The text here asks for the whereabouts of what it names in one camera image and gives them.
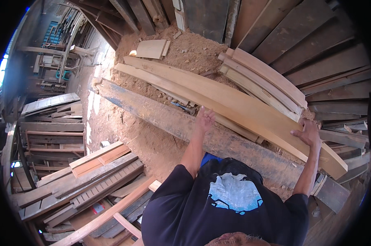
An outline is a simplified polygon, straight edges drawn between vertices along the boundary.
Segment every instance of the blue graphic print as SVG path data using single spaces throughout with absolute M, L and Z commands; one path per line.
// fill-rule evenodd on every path
M 244 174 L 225 173 L 217 176 L 215 182 L 210 182 L 209 196 L 214 200 L 212 205 L 232 209 L 241 215 L 261 206 L 263 200 L 257 187 L 252 181 L 244 180 L 244 177 Z

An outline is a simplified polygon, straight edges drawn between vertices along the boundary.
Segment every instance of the sawdust floor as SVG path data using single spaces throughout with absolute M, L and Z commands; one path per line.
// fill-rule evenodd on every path
M 98 65 L 92 66 L 90 65 L 91 62 L 86 60 L 85 66 L 81 66 L 77 75 L 70 79 L 68 93 L 76 92 L 83 104 L 87 152 L 98 150 L 101 141 L 108 140 L 110 143 L 113 143 L 120 140 L 139 155 L 139 158 L 144 163 L 144 171 L 148 176 L 153 175 L 163 182 L 180 162 L 187 143 L 89 91 L 87 88 L 89 76 L 104 77 L 128 90 L 179 109 L 170 103 L 171 97 L 144 81 L 114 69 L 117 63 L 124 63 L 123 57 L 127 56 L 132 50 L 136 50 L 140 41 L 167 39 L 170 41 L 167 55 L 162 60 L 154 59 L 155 62 L 172 65 L 196 74 L 213 70 L 215 73 L 207 76 L 208 78 L 237 90 L 241 91 L 241 89 L 218 71 L 221 61 L 217 57 L 220 52 L 227 50 L 228 47 L 226 45 L 218 44 L 189 31 L 184 32 L 177 39 L 173 40 L 174 34 L 178 32 L 175 23 L 165 30 L 157 29 L 156 32 L 155 35 L 148 37 L 144 32 L 141 32 L 140 35 L 126 35 L 122 38 L 117 51 L 109 47 L 99 33 L 95 33 L 90 48 L 99 47 L 94 60 L 94 64 Z M 313 117 L 309 113 L 305 115 L 307 118 Z M 264 141 L 262 146 L 285 156 L 297 164 L 304 165 L 304 162 L 275 145 Z M 289 198 L 293 191 L 267 179 L 264 180 L 264 185 L 278 194 L 283 200 Z

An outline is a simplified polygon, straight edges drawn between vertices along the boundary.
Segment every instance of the man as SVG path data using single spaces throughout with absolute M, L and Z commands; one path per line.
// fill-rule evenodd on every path
M 310 154 L 292 196 L 284 203 L 263 186 L 257 171 L 240 161 L 211 159 L 200 167 L 203 138 L 214 121 L 214 112 L 201 107 L 180 165 L 144 210 L 144 244 L 302 245 L 321 148 L 316 124 L 302 119 L 303 131 L 291 131 L 310 146 Z

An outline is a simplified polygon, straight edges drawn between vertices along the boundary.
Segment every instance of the hand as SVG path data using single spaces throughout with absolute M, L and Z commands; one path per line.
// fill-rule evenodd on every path
M 196 116 L 196 128 L 195 130 L 200 130 L 201 133 L 205 134 L 211 128 L 211 124 L 215 121 L 215 113 L 211 109 L 205 113 L 205 107 L 201 106 Z
M 320 150 L 321 139 L 319 138 L 319 130 L 314 121 L 302 118 L 299 124 L 303 126 L 303 131 L 291 130 L 290 133 L 302 140 L 306 145 L 314 148 L 315 150 Z

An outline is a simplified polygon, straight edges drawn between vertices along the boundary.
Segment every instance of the black t-shirt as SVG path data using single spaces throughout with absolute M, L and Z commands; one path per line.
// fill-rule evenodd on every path
M 308 198 L 281 198 L 244 163 L 209 160 L 195 180 L 177 165 L 151 196 L 143 213 L 145 246 L 205 245 L 229 232 L 243 232 L 269 243 L 302 245 L 308 229 Z

